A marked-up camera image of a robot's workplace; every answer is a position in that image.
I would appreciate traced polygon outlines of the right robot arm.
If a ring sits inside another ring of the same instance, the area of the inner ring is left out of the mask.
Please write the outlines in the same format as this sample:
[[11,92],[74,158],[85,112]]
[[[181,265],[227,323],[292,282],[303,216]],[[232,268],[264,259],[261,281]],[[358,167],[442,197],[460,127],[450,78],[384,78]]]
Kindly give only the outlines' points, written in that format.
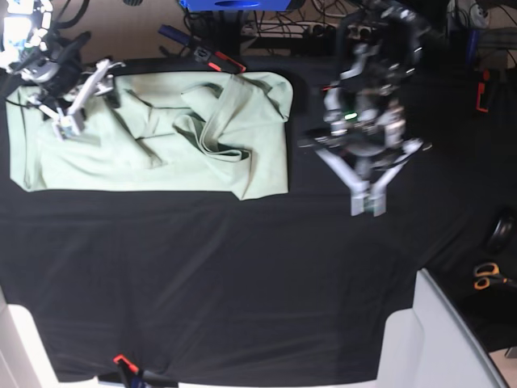
[[91,34],[83,32],[69,40],[61,31],[75,26],[86,13],[83,1],[77,14],[67,21],[61,18],[70,2],[54,16],[51,1],[9,1],[1,32],[1,70],[6,78],[1,97],[7,97],[10,82],[20,78],[38,87],[38,91],[19,101],[21,108],[38,108],[54,117],[75,112],[90,96],[106,96],[117,103],[115,80],[111,70],[122,66],[107,57],[88,68],[82,63],[81,50]]

